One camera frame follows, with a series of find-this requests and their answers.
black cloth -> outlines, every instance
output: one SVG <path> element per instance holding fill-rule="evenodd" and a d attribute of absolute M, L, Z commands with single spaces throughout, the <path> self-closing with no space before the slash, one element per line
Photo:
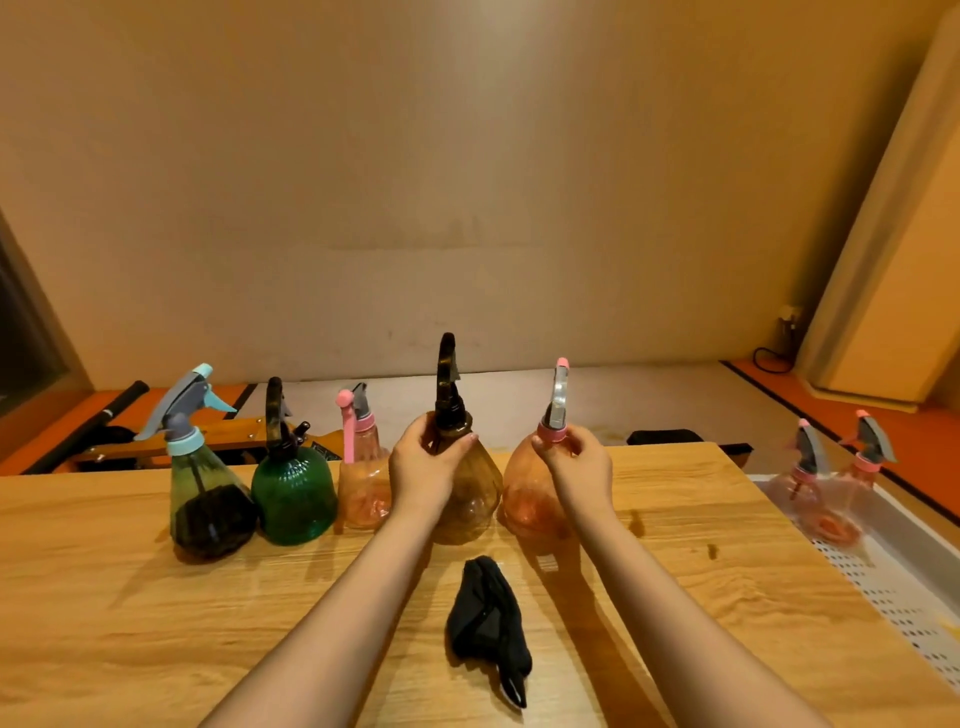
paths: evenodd
<path fill-rule="evenodd" d="M 461 660 L 472 657 L 494 663 L 504 693 L 518 707 L 527 707 L 523 679 L 533 669 L 533 659 L 514 592 L 490 556 L 464 563 L 446 633 L 453 654 Z"/>

dark liquid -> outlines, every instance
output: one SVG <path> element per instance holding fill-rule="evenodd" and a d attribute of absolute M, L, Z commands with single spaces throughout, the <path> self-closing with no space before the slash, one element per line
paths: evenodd
<path fill-rule="evenodd" d="M 202 559 L 217 559 L 250 540 L 257 511 L 235 485 L 220 485 L 186 501 L 174 514 L 174 543 Z"/>

power outlet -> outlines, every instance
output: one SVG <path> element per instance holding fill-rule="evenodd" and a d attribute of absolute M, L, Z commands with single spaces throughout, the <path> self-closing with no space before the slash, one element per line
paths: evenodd
<path fill-rule="evenodd" d="M 799 305 L 789 305 L 785 303 L 780 307 L 780 320 L 781 321 L 792 321 L 797 323 L 800 321 L 800 317 L 804 313 L 804 308 Z"/>

orange mat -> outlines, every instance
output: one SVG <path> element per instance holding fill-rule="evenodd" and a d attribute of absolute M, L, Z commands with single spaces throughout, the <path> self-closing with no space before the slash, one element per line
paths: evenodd
<path fill-rule="evenodd" d="M 856 432 L 856 410 L 863 405 L 819 400 L 796 376 L 767 374 L 749 360 L 726 363 L 823 425 L 826 435 L 847 438 Z M 913 414 L 867 409 L 886 430 L 897 455 L 898 462 L 888 463 L 885 470 L 898 476 L 893 479 L 905 490 L 958 523 L 960 478 L 945 470 L 944 458 L 960 444 L 960 415 L 938 404 L 924 404 Z"/>
<path fill-rule="evenodd" d="M 246 389 L 246 384 L 215 385 L 213 387 L 213 391 L 216 392 L 217 397 L 229 404 L 235 404 Z M 167 390 L 165 388 L 151 389 L 117 415 L 110 424 L 129 427 L 131 430 L 137 431 L 147 423 L 150 413 L 154 411 L 154 407 L 163 399 L 163 395 L 165 395 L 166 392 Z M 3 462 L 0 462 L 0 475 L 20 475 L 23 473 L 39 460 L 40 457 L 63 442 L 77 427 L 110 404 L 119 394 L 120 390 L 94 392 L 56 422 L 40 432 L 40 434 L 29 443 L 17 450 Z M 195 424 L 202 425 L 203 423 L 219 422 L 224 419 L 225 414 L 224 412 L 218 412 L 213 409 L 202 409 L 191 419 Z"/>

tabletop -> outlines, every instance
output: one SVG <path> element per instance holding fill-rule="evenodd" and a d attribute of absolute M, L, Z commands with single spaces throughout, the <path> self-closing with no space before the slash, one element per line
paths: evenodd
<path fill-rule="evenodd" d="M 835 725 L 960 725 L 946 682 L 718 447 L 610 451 L 621 521 Z M 253 467 L 236 470 L 250 482 Z M 168 490 L 164 470 L 0 478 L 0 725 L 196 725 L 370 538 L 254 536 L 188 565 Z M 513 586 L 533 655 L 522 715 L 495 670 L 444 643 L 463 563 L 483 553 Z M 673 724 L 579 548 L 524 553 L 495 522 L 433 545 L 422 566 L 358 725 Z"/>

